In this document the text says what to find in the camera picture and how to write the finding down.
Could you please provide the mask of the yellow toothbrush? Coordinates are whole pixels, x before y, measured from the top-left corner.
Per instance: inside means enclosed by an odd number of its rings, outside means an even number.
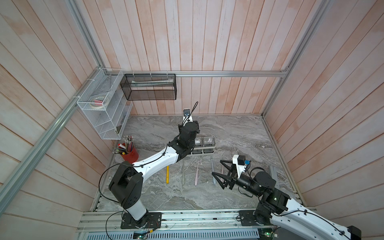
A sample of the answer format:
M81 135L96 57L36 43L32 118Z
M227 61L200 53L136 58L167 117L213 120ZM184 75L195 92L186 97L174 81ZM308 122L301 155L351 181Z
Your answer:
M167 172L166 172L166 184L170 183L170 167L167 166Z

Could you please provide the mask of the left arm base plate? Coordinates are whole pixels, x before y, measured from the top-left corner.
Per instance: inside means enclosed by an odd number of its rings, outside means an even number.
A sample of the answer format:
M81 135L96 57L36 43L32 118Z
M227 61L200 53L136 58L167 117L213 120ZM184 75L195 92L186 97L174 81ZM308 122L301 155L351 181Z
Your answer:
M161 227L162 213L161 212L149 212L144 214L140 220L135 220L131 214L124 213L121 223L121 229L158 229Z

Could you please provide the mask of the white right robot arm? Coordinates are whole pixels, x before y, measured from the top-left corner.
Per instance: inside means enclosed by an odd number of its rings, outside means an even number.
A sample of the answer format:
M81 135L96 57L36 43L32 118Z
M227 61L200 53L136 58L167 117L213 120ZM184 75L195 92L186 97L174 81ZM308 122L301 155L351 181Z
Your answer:
M306 240L360 240L362 231L355 227L338 225L309 210L276 188L276 180L261 167L255 167L255 176L250 162L244 159L220 163L228 170L227 174L213 172L222 189L238 188L240 194L249 198L257 197L255 210L239 211L238 220L242 226L270 226L273 236L277 229L286 229Z

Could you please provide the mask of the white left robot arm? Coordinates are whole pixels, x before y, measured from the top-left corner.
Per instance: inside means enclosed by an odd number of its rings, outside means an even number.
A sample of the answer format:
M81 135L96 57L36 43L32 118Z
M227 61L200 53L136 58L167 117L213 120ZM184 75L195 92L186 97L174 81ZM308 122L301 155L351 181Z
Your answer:
M140 200L143 183L163 168L173 165L195 148L200 133L198 121L179 125L179 134L160 152L134 163L121 163L113 176L109 190L138 224L147 219L148 210Z

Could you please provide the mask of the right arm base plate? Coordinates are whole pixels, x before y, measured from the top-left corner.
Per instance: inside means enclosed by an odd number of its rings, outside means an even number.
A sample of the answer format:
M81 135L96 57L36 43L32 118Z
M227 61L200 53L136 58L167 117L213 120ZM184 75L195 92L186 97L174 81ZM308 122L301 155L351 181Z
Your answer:
M239 211L240 222L243 227L264 226L263 216L257 210Z

